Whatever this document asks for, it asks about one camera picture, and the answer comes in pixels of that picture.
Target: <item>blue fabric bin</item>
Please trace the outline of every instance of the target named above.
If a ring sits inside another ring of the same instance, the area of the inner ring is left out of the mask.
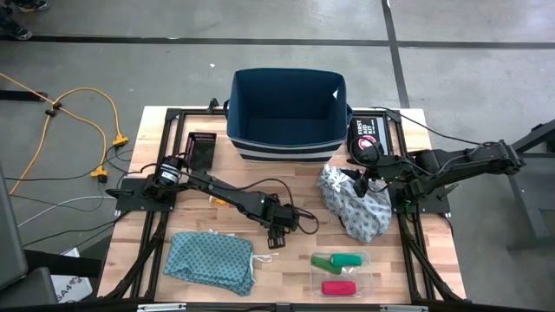
[[[333,72],[239,70],[224,105],[227,136],[244,159],[327,161],[347,137],[346,93],[345,80]]]

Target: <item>red toy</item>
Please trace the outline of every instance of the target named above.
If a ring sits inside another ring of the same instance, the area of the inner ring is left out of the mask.
[[[356,284],[351,281],[324,281],[322,293],[326,296],[353,296],[356,293]]]

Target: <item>clear plastic box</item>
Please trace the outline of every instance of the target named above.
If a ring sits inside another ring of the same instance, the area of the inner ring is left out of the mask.
[[[330,259],[334,253],[315,252],[313,256]],[[366,252],[349,252],[350,255],[357,255],[362,259],[361,266],[343,266],[340,275],[329,273],[313,265],[309,259],[310,264],[310,289],[312,295],[318,298],[363,298],[372,296],[374,287],[372,283],[372,274],[370,273],[370,255]],[[328,296],[322,293],[322,282],[327,281],[351,281],[356,285],[356,293],[352,296]]]

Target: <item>white cable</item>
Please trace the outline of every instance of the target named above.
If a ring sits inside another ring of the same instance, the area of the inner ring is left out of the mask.
[[[72,199],[68,199],[66,201],[62,201],[61,203],[58,203],[56,205],[51,206],[50,208],[48,208],[45,211],[42,211],[40,213],[38,213],[37,215],[35,215],[34,217],[28,218],[27,220],[21,222],[17,227],[22,227],[22,225],[28,223],[29,221],[32,221],[40,216],[42,216],[43,214],[45,214],[48,211],[51,211],[52,209],[59,207],[60,205],[65,205],[67,203],[73,203],[75,201],[79,201],[79,200],[85,200],[85,199],[100,199],[100,198],[104,198],[104,199],[115,199],[113,197],[103,197],[103,196],[85,196],[85,197],[81,197],[81,198],[72,198]]]
[[[276,252],[270,255],[252,255],[255,260],[258,260],[261,263],[270,263],[274,259],[272,256],[279,256],[279,253]]]

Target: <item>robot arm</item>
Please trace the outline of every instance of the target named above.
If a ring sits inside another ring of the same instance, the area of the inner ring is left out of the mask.
[[[297,229],[300,217],[316,219],[313,215],[299,212],[298,208],[289,204],[281,205],[277,194],[248,192],[245,188],[229,185],[206,172],[182,172],[183,165],[183,159],[166,156],[160,162],[158,170],[148,176],[141,196],[152,201],[164,202],[174,198],[176,192],[186,190],[212,195],[236,206],[247,218],[267,228],[270,249],[285,247],[284,235]],[[181,174],[188,177],[187,182],[179,183]]]
[[[438,187],[483,173],[513,175],[525,164],[503,140],[456,152],[423,150],[410,153],[407,158],[377,155],[377,150],[367,148],[361,159],[350,161],[366,166],[354,186],[359,197],[366,193],[369,179],[401,183],[404,198],[417,201]]]

